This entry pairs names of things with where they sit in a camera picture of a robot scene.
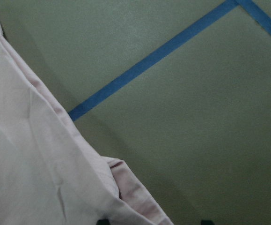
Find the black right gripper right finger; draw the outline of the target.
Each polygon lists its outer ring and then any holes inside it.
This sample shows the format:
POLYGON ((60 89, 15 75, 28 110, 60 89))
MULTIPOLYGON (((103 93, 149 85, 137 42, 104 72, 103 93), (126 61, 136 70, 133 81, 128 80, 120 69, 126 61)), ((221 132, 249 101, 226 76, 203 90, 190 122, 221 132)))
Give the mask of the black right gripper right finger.
POLYGON ((201 220, 200 224, 201 225, 211 225, 211 221, 210 220, 201 220))

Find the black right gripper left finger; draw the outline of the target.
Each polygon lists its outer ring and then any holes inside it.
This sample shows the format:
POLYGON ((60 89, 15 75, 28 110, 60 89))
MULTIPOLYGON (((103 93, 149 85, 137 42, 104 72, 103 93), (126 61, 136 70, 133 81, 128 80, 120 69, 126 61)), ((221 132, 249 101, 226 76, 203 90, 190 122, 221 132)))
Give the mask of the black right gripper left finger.
POLYGON ((101 219, 97 221, 96 225, 110 225, 110 222, 107 219, 101 219))

